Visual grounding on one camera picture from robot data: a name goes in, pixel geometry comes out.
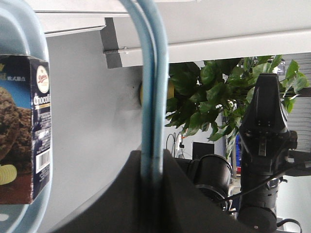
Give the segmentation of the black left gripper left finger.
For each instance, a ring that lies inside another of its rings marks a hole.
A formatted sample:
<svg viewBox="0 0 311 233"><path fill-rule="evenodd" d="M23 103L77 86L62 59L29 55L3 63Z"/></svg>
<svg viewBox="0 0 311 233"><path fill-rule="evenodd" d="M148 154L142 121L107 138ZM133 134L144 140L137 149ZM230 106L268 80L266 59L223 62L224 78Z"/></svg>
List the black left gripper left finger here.
<svg viewBox="0 0 311 233"><path fill-rule="evenodd" d="M138 233L141 151L134 150L110 187L56 233Z"/></svg>

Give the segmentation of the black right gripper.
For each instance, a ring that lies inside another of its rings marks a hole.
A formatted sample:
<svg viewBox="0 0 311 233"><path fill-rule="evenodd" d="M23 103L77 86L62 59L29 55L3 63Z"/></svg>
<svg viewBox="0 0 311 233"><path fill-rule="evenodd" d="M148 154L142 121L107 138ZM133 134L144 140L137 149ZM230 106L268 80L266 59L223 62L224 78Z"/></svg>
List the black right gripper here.
<svg viewBox="0 0 311 233"><path fill-rule="evenodd" d="M279 96L278 75L261 73L239 134L242 144L242 175L273 175L283 169L289 150L297 148L297 132L286 129L287 117Z"/></svg>

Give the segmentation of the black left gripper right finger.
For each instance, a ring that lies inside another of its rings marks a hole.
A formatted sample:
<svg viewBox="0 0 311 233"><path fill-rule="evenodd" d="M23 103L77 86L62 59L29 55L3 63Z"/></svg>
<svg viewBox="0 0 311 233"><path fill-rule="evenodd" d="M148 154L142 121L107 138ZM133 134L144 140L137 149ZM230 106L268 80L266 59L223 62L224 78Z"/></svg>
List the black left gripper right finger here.
<svg viewBox="0 0 311 233"><path fill-rule="evenodd" d="M163 151L163 233L251 233L205 197L168 150Z"/></svg>

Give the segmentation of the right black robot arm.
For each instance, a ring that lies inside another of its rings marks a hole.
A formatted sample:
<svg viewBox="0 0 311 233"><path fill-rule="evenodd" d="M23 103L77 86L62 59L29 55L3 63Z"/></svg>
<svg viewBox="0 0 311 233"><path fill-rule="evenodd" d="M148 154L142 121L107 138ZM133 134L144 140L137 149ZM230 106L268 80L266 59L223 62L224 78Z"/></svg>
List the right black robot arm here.
<svg viewBox="0 0 311 233"><path fill-rule="evenodd" d="M301 176L309 159L296 151L297 133L288 129L280 100L278 76L257 78L251 103L239 128L241 140L241 189L232 194L232 166L224 157L207 154L199 159L177 159L181 169L222 211L236 213L240 223L259 233L274 233L288 222L278 221L276 199L284 176Z"/></svg>

